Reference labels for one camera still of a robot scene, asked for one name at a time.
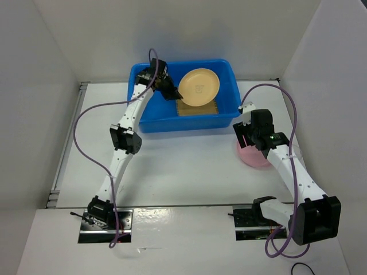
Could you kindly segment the square bamboo woven tray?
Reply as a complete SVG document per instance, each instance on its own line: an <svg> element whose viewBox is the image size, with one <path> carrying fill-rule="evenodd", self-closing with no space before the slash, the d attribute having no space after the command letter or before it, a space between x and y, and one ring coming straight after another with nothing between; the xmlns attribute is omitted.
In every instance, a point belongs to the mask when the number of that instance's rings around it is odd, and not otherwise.
<svg viewBox="0 0 367 275"><path fill-rule="evenodd" d="M215 100L209 103L192 107L185 104L182 100L176 101L176 108L178 116L197 116L197 115L217 115L219 114L218 107Z"/></svg>

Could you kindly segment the orange plastic plate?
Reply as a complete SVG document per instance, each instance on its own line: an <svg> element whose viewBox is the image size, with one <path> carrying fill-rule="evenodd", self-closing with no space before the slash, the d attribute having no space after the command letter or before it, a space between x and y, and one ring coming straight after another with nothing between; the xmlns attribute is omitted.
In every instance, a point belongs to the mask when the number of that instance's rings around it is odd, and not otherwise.
<svg viewBox="0 0 367 275"><path fill-rule="evenodd" d="M211 102L220 89L219 77L206 68L191 70L179 82L178 91L182 101L191 107L200 107Z"/></svg>

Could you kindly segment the pink plastic plate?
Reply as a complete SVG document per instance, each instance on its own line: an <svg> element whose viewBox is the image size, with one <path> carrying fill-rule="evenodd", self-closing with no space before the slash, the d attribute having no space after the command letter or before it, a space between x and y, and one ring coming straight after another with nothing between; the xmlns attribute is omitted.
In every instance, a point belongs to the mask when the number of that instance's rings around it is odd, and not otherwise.
<svg viewBox="0 0 367 275"><path fill-rule="evenodd" d="M256 149L255 146L241 148L239 142L236 144L237 155L246 165L253 168L267 168L271 163Z"/></svg>

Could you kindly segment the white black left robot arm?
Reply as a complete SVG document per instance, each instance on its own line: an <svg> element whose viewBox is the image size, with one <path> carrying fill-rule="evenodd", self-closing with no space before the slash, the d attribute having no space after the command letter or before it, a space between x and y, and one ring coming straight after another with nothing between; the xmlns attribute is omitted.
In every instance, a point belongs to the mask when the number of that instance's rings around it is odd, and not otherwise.
<svg viewBox="0 0 367 275"><path fill-rule="evenodd" d="M101 229L119 226L115 212L116 192L128 163L142 146L142 138L137 134L138 124L155 91L160 92L165 100L182 98L168 74L167 63L153 58L150 66L135 77L134 90L124 115L116 125L110 126L114 154L101 188L87 207L88 215Z"/></svg>

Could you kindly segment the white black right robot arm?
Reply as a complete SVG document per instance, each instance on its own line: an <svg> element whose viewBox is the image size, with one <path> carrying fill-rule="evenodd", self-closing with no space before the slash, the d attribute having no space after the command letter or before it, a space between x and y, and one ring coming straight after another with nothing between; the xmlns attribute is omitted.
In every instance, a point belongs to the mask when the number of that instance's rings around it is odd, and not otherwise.
<svg viewBox="0 0 367 275"><path fill-rule="evenodd" d="M341 202L328 196L294 155L290 141L275 132L273 117L267 109L254 105L239 107L242 121L233 129L241 148L252 147L276 169L291 193L293 206L273 196L253 200L251 218L257 225L269 220L288 230L297 245L334 238L338 234Z"/></svg>

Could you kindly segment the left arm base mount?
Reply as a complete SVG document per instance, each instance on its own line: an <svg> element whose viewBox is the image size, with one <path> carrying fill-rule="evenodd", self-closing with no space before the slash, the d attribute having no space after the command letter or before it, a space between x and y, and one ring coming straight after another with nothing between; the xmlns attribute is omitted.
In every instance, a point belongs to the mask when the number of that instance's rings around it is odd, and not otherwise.
<svg viewBox="0 0 367 275"><path fill-rule="evenodd" d="M115 225L107 225L105 222L97 221L88 215L87 210L82 214L70 212L70 215L81 220L78 243L110 243L116 233ZM118 209L119 232L117 243L130 243L133 220L133 209Z"/></svg>

